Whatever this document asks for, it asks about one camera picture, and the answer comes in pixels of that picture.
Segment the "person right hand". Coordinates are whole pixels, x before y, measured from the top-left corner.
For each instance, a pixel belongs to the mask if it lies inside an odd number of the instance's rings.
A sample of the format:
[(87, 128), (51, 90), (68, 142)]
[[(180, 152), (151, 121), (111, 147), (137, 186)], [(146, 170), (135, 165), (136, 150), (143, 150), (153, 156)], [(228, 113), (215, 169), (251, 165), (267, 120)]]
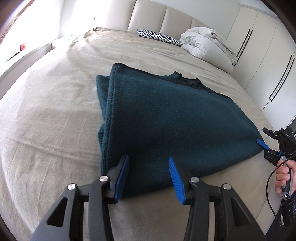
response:
[(293, 183), (292, 183), (292, 193), (296, 189), (295, 183), (295, 172), (296, 172), (296, 165), (294, 160), (288, 160), (286, 165), (281, 165), (276, 170), (276, 182), (275, 182), (275, 191), (281, 197), (282, 193), (282, 186), (286, 185), (286, 182), (290, 180), (289, 168), (293, 170)]

